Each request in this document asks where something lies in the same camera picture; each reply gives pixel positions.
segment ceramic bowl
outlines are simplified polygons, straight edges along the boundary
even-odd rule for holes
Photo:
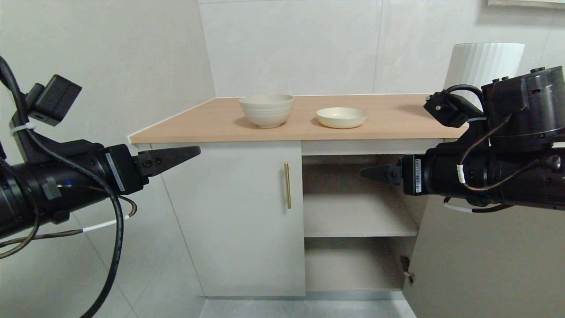
[[[260,128],[275,128],[290,116],[294,96],[282,94],[252,95],[240,99],[245,117]]]
[[[316,112],[318,122],[331,128],[359,127],[367,119],[367,112],[358,108],[333,107]]]

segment door hinge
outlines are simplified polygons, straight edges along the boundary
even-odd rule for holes
[[[402,264],[402,271],[404,272],[404,276],[408,278],[408,283],[410,284],[410,286],[412,286],[415,276],[414,273],[408,271],[410,267],[410,259],[407,256],[401,256],[400,263]]]

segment floor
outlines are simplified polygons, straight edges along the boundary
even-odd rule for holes
[[[213,300],[200,318],[416,318],[405,300]]]

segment barcode sticker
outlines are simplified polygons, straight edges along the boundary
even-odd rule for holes
[[[422,160],[416,159],[415,160],[415,169],[414,169],[414,183],[416,184],[416,193],[422,192]]]

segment cabinet door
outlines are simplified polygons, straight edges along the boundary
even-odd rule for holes
[[[163,178],[204,294],[304,295],[300,141],[200,146],[202,154]]]
[[[404,296],[418,318],[565,317],[564,229],[564,211],[473,214],[430,196]]]

